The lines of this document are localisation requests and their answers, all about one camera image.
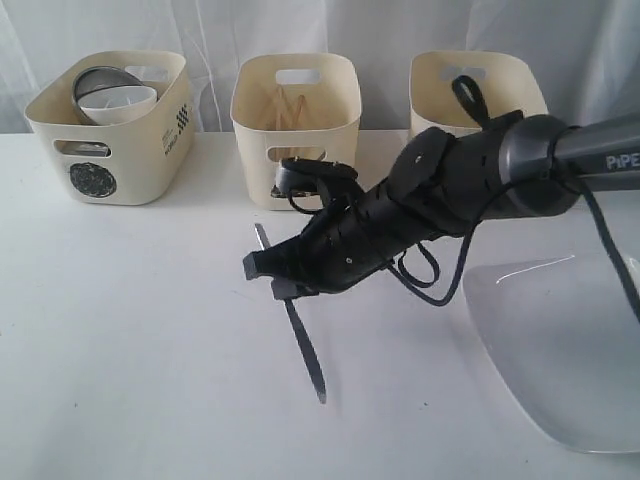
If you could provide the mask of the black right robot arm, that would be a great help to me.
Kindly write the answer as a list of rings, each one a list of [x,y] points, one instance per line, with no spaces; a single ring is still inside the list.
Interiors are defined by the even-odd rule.
[[[317,194],[322,206],[298,235],[248,254],[248,279],[269,277],[276,298],[297,299],[387,270],[424,296],[427,283],[404,264],[411,247],[451,237],[468,250],[483,221],[556,216],[598,191],[637,189],[639,119],[577,127],[512,112],[463,137],[425,130],[369,190],[350,166],[301,158],[281,161],[276,184]]]

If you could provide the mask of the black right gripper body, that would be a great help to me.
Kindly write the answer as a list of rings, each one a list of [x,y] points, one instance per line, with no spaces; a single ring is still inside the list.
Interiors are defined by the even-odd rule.
[[[431,266],[433,277],[410,283],[427,288],[440,277],[440,266],[423,241],[438,233],[432,222],[400,205],[379,184],[358,199],[335,201],[315,215],[302,232],[285,244],[290,278],[321,293],[341,293],[388,267],[405,267],[394,258],[416,245]]]

